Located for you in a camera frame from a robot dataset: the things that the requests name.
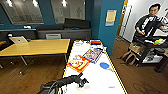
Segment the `desk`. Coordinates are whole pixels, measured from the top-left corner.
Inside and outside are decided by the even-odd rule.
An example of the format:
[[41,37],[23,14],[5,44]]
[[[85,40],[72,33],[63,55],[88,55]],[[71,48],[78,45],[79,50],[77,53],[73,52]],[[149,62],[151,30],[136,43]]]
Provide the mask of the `desk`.
[[2,45],[2,44],[5,44],[6,43],[6,41],[0,41],[0,46]]
[[168,49],[165,50],[163,58],[160,60],[159,64],[154,69],[156,72],[162,72],[168,63]]
[[0,41],[0,46],[5,44],[5,43],[6,43],[6,41]]
[[[145,42],[145,40],[155,41],[155,40],[158,40],[159,38],[166,39],[166,41],[161,45],[153,45],[152,43]],[[152,49],[152,48],[168,48],[167,36],[153,36],[153,37],[145,37],[145,38],[144,37],[140,37],[140,38],[134,37],[134,41],[145,46],[145,49],[141,55],[135,53],[137,58],[139,59],[138,60],[139,62],[136,65],[137,67],[143,66],[143,65],[156,65],[157,64],[156,62],[143,63],[147,54],[150,52],[150,49]]]
[[[76,42],[73,44],[69,60],[72,60],[75,55],[83,55],[90,48],[90,44],[86,42],[80,46],[75,45],[75,43]],[[81,78],[86,78],[89,83],[86,83],[83,88],[78,88],[78,84],[72,83],[68,84],[67,88],[63,86],[62,89],[66,91],[66,94],[127,94],[116,70],[112,72],[102,69],[99,65],[101,62],[108,63],[110,68],[115,70],[105,51],[96,64],[89,63],[83,71],[83,76]],[[66,67],[64,77],[78,74],[78,72],[70,67]]]
[[64,54],[66,60],[69,42],[70,39],[31,40],[7,47],[0,51],[0,56],[20,56],[25,65],[28,65],[23,58],[25,55]]

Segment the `man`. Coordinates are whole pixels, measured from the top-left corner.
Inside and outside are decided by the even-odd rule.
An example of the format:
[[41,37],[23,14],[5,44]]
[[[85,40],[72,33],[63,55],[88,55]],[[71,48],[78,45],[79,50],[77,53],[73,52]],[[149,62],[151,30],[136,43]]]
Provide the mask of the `man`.
[[155,30],[152,31],[152,29],[154,28],[158,28],[162,31],[165,30],[163,24],[160,21],[156,21],[156,13],[159,9],[160,4],[154,4],[149,8],[149,14],[139,19],[135,25],[136,32],[133,41],[135,40],[135,37],[153,36]]

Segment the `colorful book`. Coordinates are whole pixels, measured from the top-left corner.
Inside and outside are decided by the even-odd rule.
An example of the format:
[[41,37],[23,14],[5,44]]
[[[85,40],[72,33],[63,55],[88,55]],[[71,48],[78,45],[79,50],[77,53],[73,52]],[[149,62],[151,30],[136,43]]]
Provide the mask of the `colorful book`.
[[81,73],[85,70],[85,68],[88,66],[90,60],[82,57],[81,55],[75,55],[73,60],[69,61],[67,63],[67,66],[74,69],[75,71]]
[[103,49],[100,48],[94,48],[94,49],[89,49],[83,57],[90,60],[91,63],[96,63],[99,57],[102,54]]

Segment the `dark shirt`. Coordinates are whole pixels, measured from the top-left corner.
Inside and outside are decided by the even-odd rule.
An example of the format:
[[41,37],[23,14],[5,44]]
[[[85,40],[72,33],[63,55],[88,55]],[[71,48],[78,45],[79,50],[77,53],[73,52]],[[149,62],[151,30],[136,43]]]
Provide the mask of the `dark shirt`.
[[134,36],[137,37],[145,37],[148,35],[148,33],[151,31],[151,29],[155,28],[159,28],[160,26],[163,26],[163,24],[161,22],[156,21],[157,16],[154,16],[153,20],[149,20],[146,24],[144,23],[146,19],[150,19],[149,15],[145,15],[142,18],[139,19],[139,21],[136,23],[135,25],[135,29],[137,27],[139,27],[140,31],[144,30],[145,31],[145,35],[139,34],[138,31],[135,32]]

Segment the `floor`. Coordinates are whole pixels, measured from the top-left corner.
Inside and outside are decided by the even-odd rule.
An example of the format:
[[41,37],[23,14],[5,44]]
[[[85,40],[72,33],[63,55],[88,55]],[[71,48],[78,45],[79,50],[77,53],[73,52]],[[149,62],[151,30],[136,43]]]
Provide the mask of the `floor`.
[[[168,94],[168,66],[162,73],[156,73],[154,66],[126,66],[117,59],[127,52],[129,43],[115,41],[111,60],[128,92],[128,94]],[[19,57],[0,58],[4,66],[0,69],[0,94],[37,94],[40,86],[62,78],[65,60],[63,55],[26,56],[26,60],[35,58],[25,72],[19,71],[24,63]]]
[[117,58],[127,52],[128,47],[128,42],[116,40],[111,56],[128,94],[168,94],[168,66],[162,73],[156,73],[155,66],[136,67],[136,64],[127,66]]

